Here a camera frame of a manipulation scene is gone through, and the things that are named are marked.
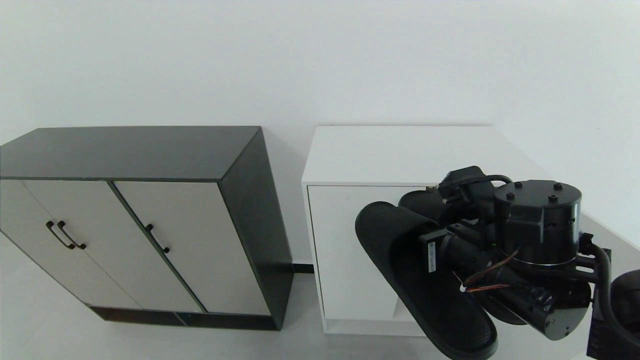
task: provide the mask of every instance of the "cabinet door handle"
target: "cabinet door handle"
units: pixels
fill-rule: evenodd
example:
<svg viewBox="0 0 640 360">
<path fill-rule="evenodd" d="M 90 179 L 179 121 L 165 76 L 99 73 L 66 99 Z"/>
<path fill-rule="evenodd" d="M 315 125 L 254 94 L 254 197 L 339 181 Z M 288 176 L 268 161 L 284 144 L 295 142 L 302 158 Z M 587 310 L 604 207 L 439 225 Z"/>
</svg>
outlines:
<svg viewBox="0 0 640 360">
<path fill-rule="evenodd" d="M 77 246 L 77 247 L 79 247 L 80 249 L 83 249 L 83 250 L 84 250 L 84 249 L 86 249 L 86 245 L 85 245 L 85 244 L 80 244 L 80 245 L 78 245 L 78 244 L 77 244 L 77 243 L 76 243 L 76 242 L 71 238 L 71 236 L 69 236 L 69 234 L 67 234 L 67 232 L 65 231 L 65 228 L 64 228 L 64 226 L 65 226 L 66 224 L 67 224 L 67 223 L 65 223 L 64 221 L 60 220 L 60 221 L 58 222 L 58 229 L 60 229 L 60 231 L 62 231 L 62 233 L 67 237 L 67 239 L 69 239 L 69 241 L 71 241 L 75 246 Z"/>
<path fill-rule="evenodd" d="M 171 249 L 169 249 L 168 247 L 162 247 L 160 245 L 160 243 L 156 240 L 156 237 L 153 235 L 153 233 L 151 233 L 151 230 L 153 230 L 154 226 L 152 224 L 149 224 L 147 226 L 145 226 L 145 230 L 147 230 L 147 232 L 149 233 L 149 235 L 151 235 L 151 238 L 156 242 L 156 244 L 160 247 L 160 249 L 162 249 L 162 251 L 167 254 L 169 253 L 169 251 Z"/>
<path fill-rule="evenodd" d="M 55 237 L 56 237 L 56 239 L 58 239 L 58 241 L 60 241 L 60 243 L 61 243 L 62 245 L 64 245 L 67 249 L 69 249 L 69 250 L 73 250 L 73 249 L 75 249 L 75 248 L 76 248 L 76 246 L 75 246 L 74 244 L 69 244 L 69 245 L 65 244 L 65 242 L 64 242 L 64 241 L 62 241 L 62 239 L 58 236 L 58 234 L 56 234 L 56 233 L 54 233 L 54 232 L 53 232 L 53 229 L 52 229 L 53 225 L 54 225 L 54 224 L 53 224 L 53 221 L 51 221 L 51 220 L 47 221 L 47 229 L 49 230 L 49 232 L 50 232 L 51 234 L 53 234 L 53 236 L 55 236 Z"/>
</svg>

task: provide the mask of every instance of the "black rubber gripper pad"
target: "black rubber gripper pad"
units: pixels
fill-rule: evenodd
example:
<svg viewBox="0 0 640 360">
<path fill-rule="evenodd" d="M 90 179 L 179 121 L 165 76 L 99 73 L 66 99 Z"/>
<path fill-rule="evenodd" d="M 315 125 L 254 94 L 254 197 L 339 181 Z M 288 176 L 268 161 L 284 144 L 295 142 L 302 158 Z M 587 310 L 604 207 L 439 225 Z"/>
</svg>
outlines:
<svg viewBox="0 0 640 360">
<path fill-rule="evenodd" d="M 360 244 L 431 342 L 454 360 L 488 359 L 497 348 L 489 316 L 460 292 L 453 273 L 423 271 L 417 237 L 434 229 L 434 221 L 387 202 L 367 205 L 355 224 Z"/>
<path fill-rule="evenodd" d="M 455 221 L 452 208 L 442 202 L 442 196 L 435 189 L 406 193 L 400 199 L 398 206 L 433 219 L 441 227 L 451 225 Z"/>
</svg>

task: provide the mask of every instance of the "white cabinet door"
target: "white cabinet door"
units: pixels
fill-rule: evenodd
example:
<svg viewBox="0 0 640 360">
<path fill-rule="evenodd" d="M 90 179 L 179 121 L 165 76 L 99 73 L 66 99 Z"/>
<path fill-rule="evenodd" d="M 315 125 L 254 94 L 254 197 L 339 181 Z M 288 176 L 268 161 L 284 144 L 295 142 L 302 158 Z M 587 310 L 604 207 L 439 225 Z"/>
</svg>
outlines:
<svg viewBox="0 0 640 360">
<path fill-rule="evenodd" d="M 208 312 L 269 314 L 216 183 L 115 185 Z"/>
<path fill-rule="evenodd" d="M 0 181 L 0 229 L 80 301 L 93 306 L 130 307 L 133 301 L 84 251 L 68 249 L 70 242 L 46 223 L 54 218 L 20 180 Z"/>
<path fill-rule="evenodd" d="M 104 181 L 24 181 L 143 309 L 201 311 Z"/>
<path fill-rule="evenodd" d="M 360 245 L 358 213 L 375 201 L 397 205 L 400 198 L 425 187 L 308 186 L 324 317 L 347 320 L 413 318 L 391 285 Z"/>
</svg>

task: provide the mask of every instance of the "white cabinet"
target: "white cabinet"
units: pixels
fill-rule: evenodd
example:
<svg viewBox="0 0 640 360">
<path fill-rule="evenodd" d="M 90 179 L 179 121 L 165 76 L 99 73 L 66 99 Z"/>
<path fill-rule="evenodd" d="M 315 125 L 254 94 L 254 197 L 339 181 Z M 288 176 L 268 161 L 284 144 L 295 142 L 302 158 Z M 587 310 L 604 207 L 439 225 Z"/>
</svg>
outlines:
<svg viewBox="0 0 640 360">
<path fill-rule="evenodd" d="M 200 311 L 107 182 L 25 180 L 24 184 L 143 309 Z"/>
<path fill-rule="evenodd" d="M 325 332 L 424 335 L 360 246 L 355 219 L 371 202 L 397 204 L 471 165 L 487 174 L 545 177 L 492 127 L 316 129 L 302 187 Z"/>
<path fill-rule="evenodd" d="M 93 306 L 140 306 L 92 258 L 64 238 L 20 180 L 0 180 L 0 224 L 33 261 L 80 301 Z"/>
<path fill-rule="evenodd" d="M 217 184 L 115 185 L 208 312 L 269 314 Z"/>
</svg>

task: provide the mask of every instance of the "baseboard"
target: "baseboard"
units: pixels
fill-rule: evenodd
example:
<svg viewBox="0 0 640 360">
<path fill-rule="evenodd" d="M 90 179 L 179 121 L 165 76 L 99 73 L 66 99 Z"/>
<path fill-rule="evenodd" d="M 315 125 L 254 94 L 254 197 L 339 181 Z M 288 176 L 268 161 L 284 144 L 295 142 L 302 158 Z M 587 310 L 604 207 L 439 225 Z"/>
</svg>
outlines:
<svg viewBox="0 0 640 360">
<path fill-rule="evenodd" d="M 313 274 L 313 264 L 293 264 L 293 272 L 295 274 Z"/>
</svg>

